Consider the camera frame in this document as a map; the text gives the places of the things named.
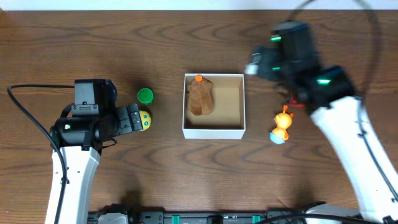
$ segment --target green tape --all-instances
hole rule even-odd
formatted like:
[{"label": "green tape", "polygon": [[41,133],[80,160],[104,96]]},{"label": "green tape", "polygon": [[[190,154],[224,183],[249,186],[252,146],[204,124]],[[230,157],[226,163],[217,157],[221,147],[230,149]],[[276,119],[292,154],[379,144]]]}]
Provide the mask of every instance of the green tape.
[{"label": "green tape", "polygon": [[257,222],[261,221],[261,216],[259,215],[253,215],[252,216],[252,223],[255,224]]},{"label": "green tape", "polygon": [[180,224],[180,216],[179,215],[172,216],[172,224]]}]

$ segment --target orange and blue toy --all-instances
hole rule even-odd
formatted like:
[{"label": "orange and blue toy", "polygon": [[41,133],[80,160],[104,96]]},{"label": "orange and blue toy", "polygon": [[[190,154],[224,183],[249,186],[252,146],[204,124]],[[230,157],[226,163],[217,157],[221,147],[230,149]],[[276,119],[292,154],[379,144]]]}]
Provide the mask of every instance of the orange and blue toy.
[{"label": "orange and blue toy", "polygon": [[286,113],[288,106],[284,105],[284,110],[275,116],[275,123],[277,127],[269,133],[269,138],[276,144],[283,144],[289,138],[286,129],[292,125],[293,113]]}]

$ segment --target yellow toy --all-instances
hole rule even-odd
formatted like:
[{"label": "yellow toy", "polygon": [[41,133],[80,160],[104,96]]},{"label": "yellow toy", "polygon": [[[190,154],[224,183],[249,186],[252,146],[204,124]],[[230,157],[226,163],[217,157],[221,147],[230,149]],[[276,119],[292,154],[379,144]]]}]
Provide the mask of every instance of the yellow toy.
[{"label": "yellow toy", "polygon": [[141,122],[142,122],[142,130],[141,131],[145,131],[150,127],[152,118],[150,118],[149,113],[146,111],[139,111],[139,115],[141,117]]},{"label": "yellow toy", "polygon": [[288,106],[284,105],[284,111],[275,116],[275,122],[278,127],[269,133],[269,138],[276,144],[283,144],[289,138],[286,129],[292,125],[293,113],[287,114]]}]

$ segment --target green cap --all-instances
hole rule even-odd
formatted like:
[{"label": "green cap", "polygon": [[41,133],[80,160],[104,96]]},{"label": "green cap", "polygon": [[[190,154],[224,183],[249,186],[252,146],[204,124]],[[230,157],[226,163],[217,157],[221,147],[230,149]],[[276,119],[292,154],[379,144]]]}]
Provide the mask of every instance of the green cap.
[{"label": "green cap", "polygon": [[142,104],[148,105],[154,100],[154,93],[148,88],[143,88],[138,91],[137,97]]}]

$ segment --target toy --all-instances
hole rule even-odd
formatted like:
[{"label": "toy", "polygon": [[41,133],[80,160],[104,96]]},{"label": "toy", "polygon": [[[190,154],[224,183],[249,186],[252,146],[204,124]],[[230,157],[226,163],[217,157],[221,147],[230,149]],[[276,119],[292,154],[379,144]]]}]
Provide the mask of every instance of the toy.
[{"label": "toy", "polygon": [[275,122],[277,127],[269,133],[269,138],[276,144],[283,144],[289,138],[289,134],[286,129],[292,125],[293,113],[287,114],[288,106],[284,105],[284,110],[275,116]]},{"label": "toy", "polygon": [[141,117],[141,122],[142,122],[142,130],[141,131],[145,131],[152,124],[152,118],[150,117],[149,113],[146,111],[139,111],[139,115]]},{"label": "toy", "polygon": [[197,75],[188,86],[187,107],[193,115],[208,115],[214,109],[211,95],[212,84],[209,80]]},{"label": "toy", "polygon": [[138,91],[137,97],[143,105],[148,105],[154,100],[154,93],[148,88],[143,88]]}]

